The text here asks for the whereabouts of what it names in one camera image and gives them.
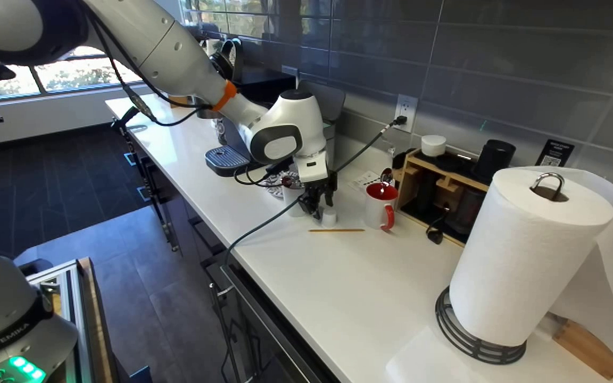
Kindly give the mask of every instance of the green light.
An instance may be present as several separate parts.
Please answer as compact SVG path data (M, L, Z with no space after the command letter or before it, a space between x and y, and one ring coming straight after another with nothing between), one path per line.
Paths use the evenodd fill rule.
M47 378L47 372L26 357L8 357L8 364L20 383L43 383Z

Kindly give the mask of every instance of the floor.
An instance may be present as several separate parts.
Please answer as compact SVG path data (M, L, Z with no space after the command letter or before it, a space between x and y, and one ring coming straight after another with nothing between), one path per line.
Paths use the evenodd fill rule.
M0 256L144 206L109 126L0 145Z
M196 251L194 237L178 237ZM128 372L150 366L154 383L217 383L223 339L196 263L171 253L152 209L28 249L16 263L92 257L113 351Z

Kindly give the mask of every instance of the kitchen counter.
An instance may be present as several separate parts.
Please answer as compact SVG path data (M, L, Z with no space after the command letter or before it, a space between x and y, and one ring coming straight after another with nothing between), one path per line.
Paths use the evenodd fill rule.
M147 103L166 122L184 114L154 99ZM121 116L129 104L110 100L109 107ZM282 209L266 189L206 168L204 151L217 147L210 122L191 117L158 128L137 116L129 133L225 244ZM338 140L340 158L353 147ZM383 166L385 155L368 151L340 174L338 225L364 225L353 178ZM398 218L392 234L312 234L311 228L316 228L311 218L282 215L242 241L234 257L340 381L605 381L544 332L537 332L510 366L480 364L452 349L436 325L434 300L449 283L460 247L430 243L411 219Z

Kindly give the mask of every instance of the gray tile backsplash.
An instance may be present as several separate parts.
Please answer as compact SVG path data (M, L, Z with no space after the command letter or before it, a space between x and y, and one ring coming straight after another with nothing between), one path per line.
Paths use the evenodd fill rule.
M442 135L474 154L488 138L533 164L546 138L573 143L571 166L613 182L611 0L234 0L202 9L248 37L248 59L296 67L347 91L338 130L368 140L398 93L419 100L411 135Z

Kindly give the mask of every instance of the window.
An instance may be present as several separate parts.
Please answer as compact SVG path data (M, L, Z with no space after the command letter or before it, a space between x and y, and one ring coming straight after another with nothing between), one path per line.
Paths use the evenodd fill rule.
M140 81L132 70L114 62L128 83ZM93 48L76 48L63 59L44 67L8 67L16 77L0 81L1 99L63 93L116 85L109 57Z

